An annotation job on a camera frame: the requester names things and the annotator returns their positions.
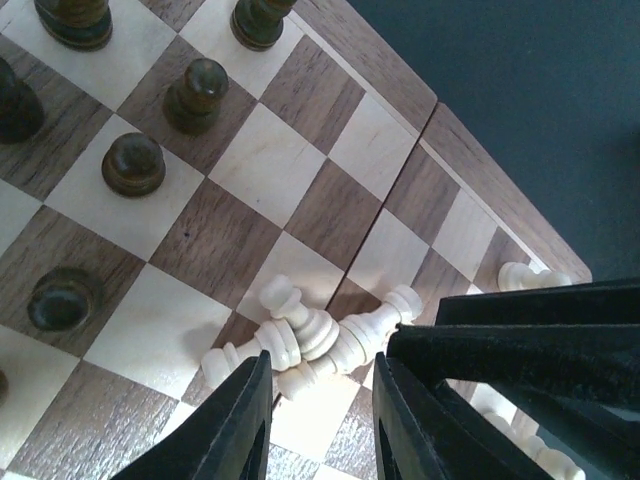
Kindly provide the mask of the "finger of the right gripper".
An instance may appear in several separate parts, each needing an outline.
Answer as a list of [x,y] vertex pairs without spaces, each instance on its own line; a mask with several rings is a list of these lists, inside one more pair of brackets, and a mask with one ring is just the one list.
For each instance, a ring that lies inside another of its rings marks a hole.
[[639,417],[636,325],[404,326],[387,353],[387,416],[421,420],[455,409],[447,379],[487,383],[529,415]]
[[637,325],[639,301],[637,278],[452,296],[440,300],[435,324]]

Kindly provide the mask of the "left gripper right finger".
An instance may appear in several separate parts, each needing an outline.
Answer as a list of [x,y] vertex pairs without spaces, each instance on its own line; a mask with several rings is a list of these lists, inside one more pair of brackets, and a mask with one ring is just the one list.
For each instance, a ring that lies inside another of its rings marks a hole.
[[445,382],[424,385],[397,359],[374,360],[379,479],[547,479]]

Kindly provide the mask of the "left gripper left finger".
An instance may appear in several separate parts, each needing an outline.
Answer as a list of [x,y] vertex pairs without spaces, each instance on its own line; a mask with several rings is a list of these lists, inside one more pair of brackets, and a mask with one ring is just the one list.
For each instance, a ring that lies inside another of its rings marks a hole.
[[273,408],[270,354],[244,360],[175,431],[116,479],[264,479]]

